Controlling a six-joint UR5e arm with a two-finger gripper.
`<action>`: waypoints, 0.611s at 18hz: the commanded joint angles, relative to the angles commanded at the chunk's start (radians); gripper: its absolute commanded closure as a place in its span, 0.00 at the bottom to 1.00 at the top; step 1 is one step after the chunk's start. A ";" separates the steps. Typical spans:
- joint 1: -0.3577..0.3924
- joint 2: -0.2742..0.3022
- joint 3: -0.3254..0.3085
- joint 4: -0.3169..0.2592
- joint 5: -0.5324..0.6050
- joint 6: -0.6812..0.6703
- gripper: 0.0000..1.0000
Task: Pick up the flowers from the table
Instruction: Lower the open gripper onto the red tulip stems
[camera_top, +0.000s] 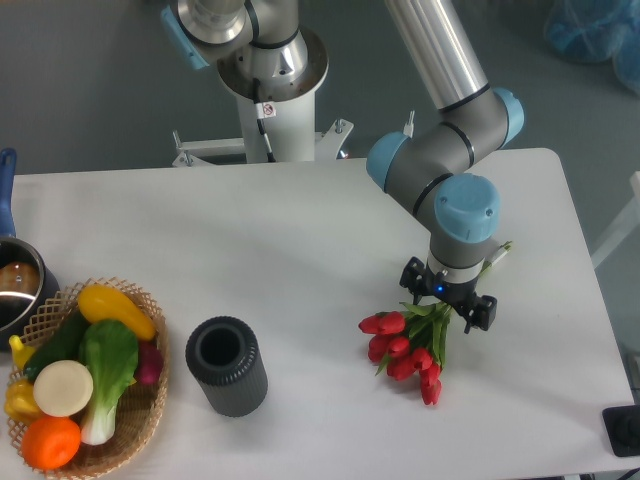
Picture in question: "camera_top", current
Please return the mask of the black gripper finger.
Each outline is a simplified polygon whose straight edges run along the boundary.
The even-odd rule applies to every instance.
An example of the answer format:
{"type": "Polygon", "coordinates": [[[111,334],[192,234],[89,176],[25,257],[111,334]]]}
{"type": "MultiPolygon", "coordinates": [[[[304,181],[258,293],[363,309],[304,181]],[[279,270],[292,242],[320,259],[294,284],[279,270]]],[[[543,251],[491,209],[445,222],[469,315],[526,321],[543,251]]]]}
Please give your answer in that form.
{"type": "Polygon", "coordinates": [[[464,333],[469,334],[472,329],[488,331],[497,312],[498,300],[490,295],[468,298],[457,307],[457,313],[465,320],[464,333]]]}
{"type": "Polygon", "coordinates": [[[399,285],[412,295],[412,303],[417,305],[423,297],[433,295],[434,274],[419,258],[412,257],[405,265],[399,285]]]}

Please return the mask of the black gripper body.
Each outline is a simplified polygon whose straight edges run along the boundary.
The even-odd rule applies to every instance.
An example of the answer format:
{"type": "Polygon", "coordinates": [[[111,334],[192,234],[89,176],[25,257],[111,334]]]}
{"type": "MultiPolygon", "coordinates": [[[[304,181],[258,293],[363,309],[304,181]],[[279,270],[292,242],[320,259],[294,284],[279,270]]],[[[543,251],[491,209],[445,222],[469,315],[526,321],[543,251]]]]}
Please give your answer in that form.
{"type": "Polygon", "coordinates": [[[480,273],[480,262],[461,268],[446,265],[436,257],[428,257],[422,295],[435,297],[454,309],[470,309],[477,298],[476,285],[480,273]]]}

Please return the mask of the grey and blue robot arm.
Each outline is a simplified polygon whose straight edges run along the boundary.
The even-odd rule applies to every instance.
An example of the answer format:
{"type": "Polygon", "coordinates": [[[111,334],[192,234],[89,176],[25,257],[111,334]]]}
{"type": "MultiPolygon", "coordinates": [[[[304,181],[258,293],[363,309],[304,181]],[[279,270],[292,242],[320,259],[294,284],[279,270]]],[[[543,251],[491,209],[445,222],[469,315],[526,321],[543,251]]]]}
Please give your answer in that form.
{"type": "MultiPolygon", "coordinates": [[[[448,1],[391,1],[388,11],[441,120],[427,133],[410,126],[380,138],[366,170],[381,190],[430,234],[425,260],[410,261],[400,283],[415,299],[451,306],[468,329],[487,330],[497,302],[476,291],[499,222],[500,197],[471,168],[522,129],[524,112],[492,87],[448,1]]],[[[250,163],[333,159],[315,131],[315,93],[328,58],[299,22],[294,1],[171,1],[162,23],[191,67],[213,66],[235,96],[250,163]]]]}

